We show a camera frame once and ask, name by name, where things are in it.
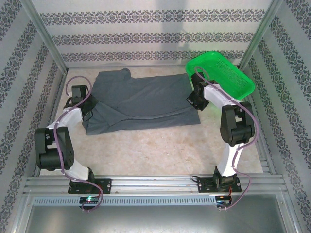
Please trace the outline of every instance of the enclosure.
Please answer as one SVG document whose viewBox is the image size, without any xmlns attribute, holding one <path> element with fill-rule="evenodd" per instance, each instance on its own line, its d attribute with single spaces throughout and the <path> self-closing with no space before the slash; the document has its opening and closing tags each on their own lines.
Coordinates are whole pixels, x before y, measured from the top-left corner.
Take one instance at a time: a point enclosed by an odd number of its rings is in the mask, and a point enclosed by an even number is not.
<svg viewBox="0 0 311 233">
<path fill-rule="evenodd" d="M 311 232 L 310 0 L 0 5 L 1 232 Z M 94 213 L 82 213 L 83 195 L 68 194 L 60 171 L 37 167 L 35 130 L 61 115 L 71 77 L 94 83 L 100 72 L 123 68 L 135 80 L 185 74 L 186 63 L 207 51 L 256 87 L 244 101 L 259 138 L 237 166 L 252 184 L 235 207 L 218 211 L 215 195 L 191 180 L 211 176 L 222 158 L 222 112 L 212 103 L 196 125 L 87 135 L 77 124 L 75 159 L 112 179 Z M 248 178 L 238 177 L 245 190 Z"/>
</svg>

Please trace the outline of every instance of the metal floor panel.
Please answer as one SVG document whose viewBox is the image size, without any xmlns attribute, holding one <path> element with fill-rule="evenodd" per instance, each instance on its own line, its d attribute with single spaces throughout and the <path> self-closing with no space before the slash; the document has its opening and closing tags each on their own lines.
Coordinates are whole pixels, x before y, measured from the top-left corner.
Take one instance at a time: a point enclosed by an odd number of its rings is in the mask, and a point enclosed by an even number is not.
<svg viewBox="0 0 311 233">
<path fill-rule="evenodd" d="M 234 208 L 215 206 L 33 206 L 27 233 L 283 233 L 275 195 L 249 195 Z"/>
</svg>

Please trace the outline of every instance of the perforated metal strip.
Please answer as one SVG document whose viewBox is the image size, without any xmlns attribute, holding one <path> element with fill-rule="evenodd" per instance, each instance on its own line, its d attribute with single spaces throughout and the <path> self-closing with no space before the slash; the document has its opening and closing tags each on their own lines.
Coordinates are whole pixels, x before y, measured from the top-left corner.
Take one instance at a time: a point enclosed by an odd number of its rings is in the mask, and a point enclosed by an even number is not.
<svg viewBox="0 0 311 233">
<path fill-rule="evenodd" d="M 34 206 L 77 206 L 79 197 L 37 197 Z M 104 197 L 103 206 L 215 205 L 214 196 Z"/>
</svg>

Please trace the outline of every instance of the aluminum frame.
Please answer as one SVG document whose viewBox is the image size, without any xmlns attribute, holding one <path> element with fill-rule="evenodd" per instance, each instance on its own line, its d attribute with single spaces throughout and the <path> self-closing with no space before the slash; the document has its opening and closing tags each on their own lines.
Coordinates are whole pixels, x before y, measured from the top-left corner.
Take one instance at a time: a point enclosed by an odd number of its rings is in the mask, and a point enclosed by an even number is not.
<svg viewBox="0 0 311 233">
<path fill-rule="evenodd" d="M 247 96 L 245 98 L 246 101 L 250 102 L 252 106 L 254 106 L 253 98 L 252 96 Z M 258 115 L 256 111 L 253 111 L 253 114 L 256 119 L 258 119 Z M 276 170 L 274 168 L 273 162 L 271 157 L 269 156 L 269 150 L 267 148 L 267 145 L 265 143 L 264 135 L 262 133 L 261 128 L 259 129 L 259 136 L 257 141 L 255 142 L 256 148 L 258 151 L 259 159 L 261 162 L 262 171 L 264 173 L 270 173 L 272 175 L 276 175 Z"/>
<path fill-rule="evenodd" d="M 282 3 L 283 0 L 273 0 L 271 2 L 267 12 L 265 13 L 262 21 L 260 22 L 260 25 L 257 28 L 257 31 L 255 32 L 251 42 L 249 43 L 242 60 L 240 61 L 239 64 L 240 70 L 244 71 L 245 68 L 247 67 L 247 64 L 251 59 L 254 51 L 256 50 L 257 45 L 262 39 L 264 33 L 266 32 L 267 28 L 269 27 L 269 24 L 271 23 L 272 19 L 274 18 L 277 10 L 280 8 Z"/>
<path fill-rule="evenodd" d="M 59 53 L 51 35 L 49 34 L 47 28 L 45 27 L 38 11 L 36 10 L 32 0 L 21 0 L 20 3 L 22 4 L 23 8 L 25 9 L 27 15 L 31 19 L 32 23 L 34 24 L 35 28 L 37 29 L 38 33 L 40 34 L 43 42 L 49 49 L 49 52 L 52 54 L 54 60 L 56 61 L 58 67 L 63 72 L 67 72 L 68 68 L 66 63 Z"/>
<path fill-rule="evenodd" d="M 67 71 L 65 71 L 63 76 L 62 76 L 62 79 L 60 81 L 59 90 L 64 89 L 66 78 L 67 78 Z M 59 106 L 61 96 L 62 96 L 62 91 L 58 91 L 57 96 L 55 97 L 56 100 L 55 100 L 55 104 L 54 104 L 53 109 L 52 109 L 52 114 L 51 114 L 51 119 L 49 121 L 49 124 L 52 124 L 56 118 L 57 109 Z M 40 175 L 40 168 L 38 168 L 38 166 L 36 166 L 35 172 L 34 172 L 34 177 L 38 177 L 39 175 Z"/>
<path fill-rule="evenodd" d="M 276 196 L 279 209 L 289 233 L 301 232 L 291 199 L 282 175 L 251 174 L 252 185 L 247 195 L 273 194 Z M 192 176 L 96 176 L 96 178 L 113 179 L 109 198 L 127 197 L 208 197 L 227 193 L 198 193 L 197 183 Z M 240 177 L 244 190 L 248 178 Z M 12 233 L 23 233 L 31 215 L 31 210 L 37 197 L 81 197 L 86 195 L 68 194 L 69 180 L 63 176 L 29 177 L 26 180 L 22 200 L 17 211 Z"/>
</svg>

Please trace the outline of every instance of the black mounting plate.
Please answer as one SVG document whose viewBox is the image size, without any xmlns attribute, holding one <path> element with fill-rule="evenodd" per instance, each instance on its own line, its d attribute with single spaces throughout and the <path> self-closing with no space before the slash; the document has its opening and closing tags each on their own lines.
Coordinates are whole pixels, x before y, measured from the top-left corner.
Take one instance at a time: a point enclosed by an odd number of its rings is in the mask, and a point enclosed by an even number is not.
<svg viewBox="0 0 311 233">
<path fill-rule="evenodd" d="M 112 179 L 95 179 L 95 184 L 102 188 L 104 194 L 110 194 Z M 93 185 L 70 181 L 69 194 L 99 194 L 98 188 Z"/>
<path fill-rule="evenodd" d="M 230 186 L 225 187 L 215 187 L 215 182 L 213 177 L 198 177 L 196 182 L 198 183 L 199 193 L 220 193 L 229 192 L 229 187 L 232 188 L 233 193 L 242 192 L 240 179 L 237 177 L 236 182 Z"/>
<path fill-rule="evenodd" d="M 79 199 L 79 204 L 82 205 L 84 204 L 97 204 L 99 202 L 99 198 L 98 197 L 91 197 L 91 200 L 88 200 L 88 197 L 80 197 Z"/>
</svg>

